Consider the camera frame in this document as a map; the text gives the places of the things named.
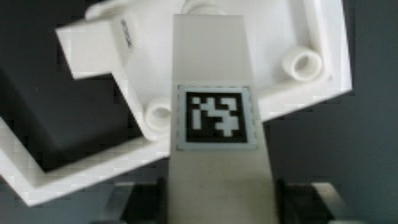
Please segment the white plastic surface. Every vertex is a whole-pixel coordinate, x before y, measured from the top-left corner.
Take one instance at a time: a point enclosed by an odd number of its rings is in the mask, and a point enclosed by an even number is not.
[[[277,224],[244,17],[176,15],[173,45],[167,223]],[[237,99],[233,94],[240,96],[242,107],[231,114],[229,109],[215,109],[215,101]],[[194,134],[189,115],[197,99],[192,97],[201,98],[197,103],[205,117],[199,123],[206,124],[206,129],[199,128]],[[222,119],[213,122],[208,117]],[[235,135],[221,130],[215,134],[228,122],[226,117],[242,119]]]
[[[103,13],[112,14],[112,11],[123,8],[121,5],[132,2],[132,0],[105,1],[87,11],[87,18],[94,18]],[[130,78],[135,81],[126,82],[123,71],[116,74],[123,77],[118,82],[121,90],[132,94],[133,101],[141,102],[137,120],[142,122],[148,103],[158,97],[169,96],[171,91],[167,84],[171,82],[171,15],[181,12],[183,0],[146,0],[141,4],[139,0],[135,2],[141,27],[132,37],[137,47],[128,61],[128,68],[133,71]],[[261,120],[267,121],[352,89],[341,0],[306,0],[317,6],[308,7],[308,13],[302,0],[221,0],[217,2],[229,15],[245,16],[260,112]],[[324,41],[327,51],[320,51],[317,40]],[[331,78],[324,81],[315,80],[297,84],[283,71],[283,57],[295,46],[306,46],[320,53],[331,73]],[[30,206],[70,194],[169,155],[169,140],[148,142],[141,139],[139,142],[133,141],[110,148],[45,174],[4,121],[0,138],[0,175]]]
[[[187,0],[181,14],[226,15],[226,11],[219,7],[215,0]]]
[[[110,73],[125,67],[132,54],[128,14],[78,21],[57,29],[61,46],[75,79]]]

